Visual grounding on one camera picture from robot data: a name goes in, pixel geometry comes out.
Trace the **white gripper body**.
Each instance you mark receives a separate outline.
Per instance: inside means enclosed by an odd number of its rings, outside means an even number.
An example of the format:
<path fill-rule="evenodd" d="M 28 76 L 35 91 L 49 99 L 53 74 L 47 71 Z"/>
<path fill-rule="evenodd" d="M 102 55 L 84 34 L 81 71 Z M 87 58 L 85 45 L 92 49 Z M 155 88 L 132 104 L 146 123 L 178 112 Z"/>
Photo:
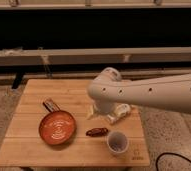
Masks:
<path fill-rule="evenodd" d="M 102 116 L 111 125 L 119 122 L 131 113 L 131 107 L 128 104 L 110 104 L 107 107 L 94 104 L 93 114 Z"/>

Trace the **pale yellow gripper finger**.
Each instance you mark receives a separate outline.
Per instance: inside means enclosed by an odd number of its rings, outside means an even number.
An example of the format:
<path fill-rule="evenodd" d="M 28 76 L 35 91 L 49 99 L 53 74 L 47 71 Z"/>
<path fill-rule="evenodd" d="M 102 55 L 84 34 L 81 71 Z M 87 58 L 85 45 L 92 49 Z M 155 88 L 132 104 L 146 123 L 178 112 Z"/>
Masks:
<path fill-rule="evenodd" d="M 88 113 L 87 113 L 87 119 L 89 120 L 89 119 L 93 118 L 94 116 L 95 116 L 94 107 L 93 107 L 93 105 L 91 105 L 89 107 L 89 110 L 88 110 Z"/>

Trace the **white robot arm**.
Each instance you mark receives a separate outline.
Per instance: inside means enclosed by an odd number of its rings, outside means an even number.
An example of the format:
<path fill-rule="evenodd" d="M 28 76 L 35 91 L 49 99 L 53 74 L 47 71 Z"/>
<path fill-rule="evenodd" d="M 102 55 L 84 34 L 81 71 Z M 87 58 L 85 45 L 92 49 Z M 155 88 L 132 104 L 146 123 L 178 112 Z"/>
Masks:
<path fill-rule="evenodd" d="M 87 91 L 101 114 L 112 112 L 114 103 L 191 114 L 191 74 L 123 81 L 118 70 L 108 67 L 90 82 Z"/>

